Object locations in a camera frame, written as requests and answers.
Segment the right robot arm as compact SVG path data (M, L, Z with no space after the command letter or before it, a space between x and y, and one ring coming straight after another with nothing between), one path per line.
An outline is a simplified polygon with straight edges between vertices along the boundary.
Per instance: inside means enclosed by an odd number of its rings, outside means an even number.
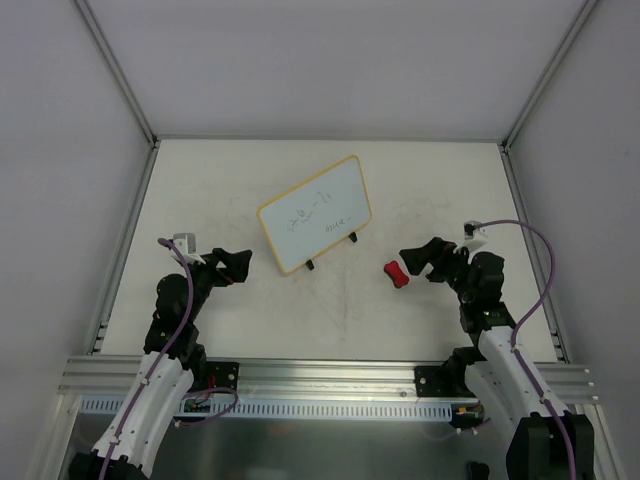
M445 283L459 301L460 323L471 346L455 349L432 383L473 394L506 445L511 479L592 479L595 433L552 391L516 331L502 300L504 260L470 253L440 237L399 253L408 273Z

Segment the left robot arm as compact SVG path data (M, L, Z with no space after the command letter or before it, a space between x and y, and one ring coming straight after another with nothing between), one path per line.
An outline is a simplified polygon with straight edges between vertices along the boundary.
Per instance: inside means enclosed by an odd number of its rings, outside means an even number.
M231 387L211 386L205 347L197 342L195 320L216 288L243 283L249 275L253 252L235 253L215 248L198 255L185 252L176 240L160 238L183 268L160 279L152 322L146 335L135 380L117 414L88 453L74 455L70 479L148 479L158 450L186 398L218 392L231 403L211 421L226 415L238 403Z

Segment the yellow framed whiteboard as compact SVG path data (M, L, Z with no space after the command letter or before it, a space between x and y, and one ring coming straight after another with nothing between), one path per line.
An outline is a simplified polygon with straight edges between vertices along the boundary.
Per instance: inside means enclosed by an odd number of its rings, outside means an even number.
M372 210L360 159L351 155L260 206L257 218L287 275L366 226Z

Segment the red whiteboard eraser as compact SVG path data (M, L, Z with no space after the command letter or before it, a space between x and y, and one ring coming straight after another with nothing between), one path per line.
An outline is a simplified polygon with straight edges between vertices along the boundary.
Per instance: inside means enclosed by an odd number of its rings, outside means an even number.
M390 278L396 289L403 288L410 281L409 277L404 273L396 260L386 263L383 267L383 271Z

